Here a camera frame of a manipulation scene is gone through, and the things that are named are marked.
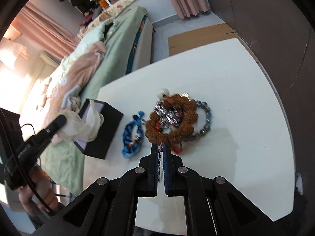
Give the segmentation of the left hand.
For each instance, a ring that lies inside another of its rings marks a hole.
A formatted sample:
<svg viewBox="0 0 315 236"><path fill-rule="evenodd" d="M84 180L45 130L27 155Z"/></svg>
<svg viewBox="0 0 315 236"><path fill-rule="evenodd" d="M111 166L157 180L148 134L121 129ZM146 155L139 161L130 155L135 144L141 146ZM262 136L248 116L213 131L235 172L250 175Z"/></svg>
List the left hand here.
<svg viewBox="0 0 315 236"><path fill-rule="evenodd" d="M42 171L42 168L40 168L39 165L35 165L30 171L29 171L29 177L31 178L31 181L34 183L34 188L37 191L38 194L45 193L45 195L42 195L42 200L46 203L47 206L53 211L55 211L58 207L58 199L55 196L55 193L52 188L47 188L45 191L36 189L38 186L38 182L42 181L44 178L44 174ZM32 189L27 184L26 186L22 186L17 189L19 201L22 204L25 212L28 215L36 217L37 210L46 210L49 211L41 202L39 204L36 204L36 208L33 205L32 197L34 196L34 193Z"/></svg>

